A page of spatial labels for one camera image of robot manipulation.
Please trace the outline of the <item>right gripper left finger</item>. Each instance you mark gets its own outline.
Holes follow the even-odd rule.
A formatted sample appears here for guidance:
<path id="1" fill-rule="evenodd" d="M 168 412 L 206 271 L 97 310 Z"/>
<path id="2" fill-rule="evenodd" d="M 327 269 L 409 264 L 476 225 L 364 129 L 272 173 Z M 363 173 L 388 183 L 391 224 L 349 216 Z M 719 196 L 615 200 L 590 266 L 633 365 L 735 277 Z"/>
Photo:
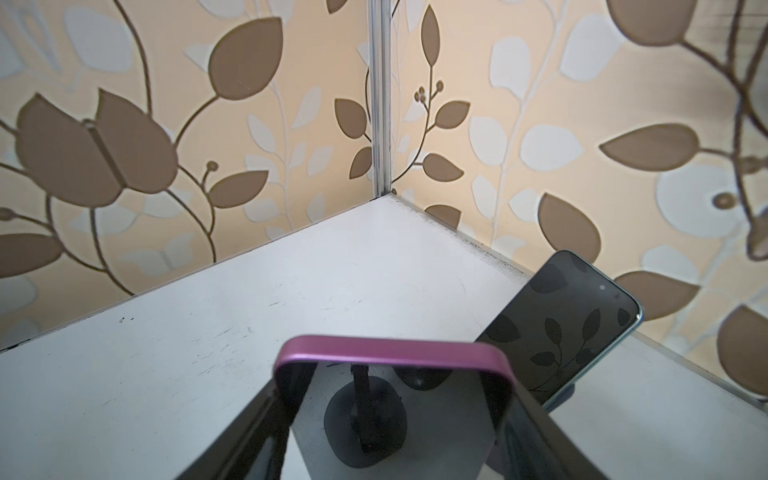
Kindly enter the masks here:
<path id="1" fill-rule="evenodd" d="M 277 387 L 268 383 L 178 477 L 279 480 L 289 427 Z"/>

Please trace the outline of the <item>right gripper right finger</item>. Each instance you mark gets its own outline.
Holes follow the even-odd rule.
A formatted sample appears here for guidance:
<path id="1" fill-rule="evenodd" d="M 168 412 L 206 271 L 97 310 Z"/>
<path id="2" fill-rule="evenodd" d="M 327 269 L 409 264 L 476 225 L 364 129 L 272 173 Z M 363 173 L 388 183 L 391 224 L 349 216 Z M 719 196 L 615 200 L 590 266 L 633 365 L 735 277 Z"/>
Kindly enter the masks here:
<path id="1" fill-rule="evenodd" d="M 491 469 L 505 479 L 606 478 L 520 384 L 491 450 Z"/>

